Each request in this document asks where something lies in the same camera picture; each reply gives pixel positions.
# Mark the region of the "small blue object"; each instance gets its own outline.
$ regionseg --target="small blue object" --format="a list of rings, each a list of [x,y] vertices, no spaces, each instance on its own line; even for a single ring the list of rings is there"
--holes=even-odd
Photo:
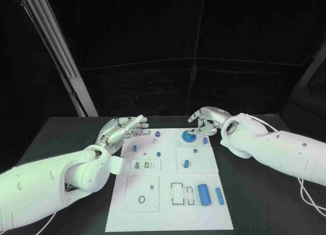
[[[208,185],[202,184],[198,186],[198,193],[200,197],[200,204],[202,206],[210,205],[210,196],[209,196],[209,191],[208,191]]]
[[[196,136],[187,134],[187,131],[185,131],[185,132],[182,133],[182,139],[183,139],[187,143],[190,143],[190,142],[193,142],[193,141],[196,140]]]
[[[223,200],[222,200],[221,189],[219,188],[216,188],[216,193],[218,193],[219,205],[223,205]]]
[[[183,167],[185,167],[185,168],[189,167],[189,160],[185,160]]]

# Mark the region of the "black wall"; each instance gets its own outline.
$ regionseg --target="black wall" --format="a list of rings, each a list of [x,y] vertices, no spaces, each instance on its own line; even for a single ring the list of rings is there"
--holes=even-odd
[[[278,112],[326,37],[326,1],[53,1],[101,116]]]
[[[49,117],[75,117],[50,56],[14,1],[0,1],[0,173],[20,159]]]

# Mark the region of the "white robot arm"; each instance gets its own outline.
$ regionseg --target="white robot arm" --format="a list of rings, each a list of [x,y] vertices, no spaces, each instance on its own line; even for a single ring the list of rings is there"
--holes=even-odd
[[[0,231],[40,220],[102,188],[110,173],[123,171],[124,159],[111,155],[124,139],[150,134],[146,121],[141,115],[112,119],[82,151],[13,167],[0,175]]]
[[[219,128],[221,144],[238,157],[252,156],[287,175],[326,186],[326,143],[275,129],[268,132],[262,120],[245,114],[232,117],[215,107],[200,108],[187,121],[196,118],[198,129],[189,134],[210,136]]]

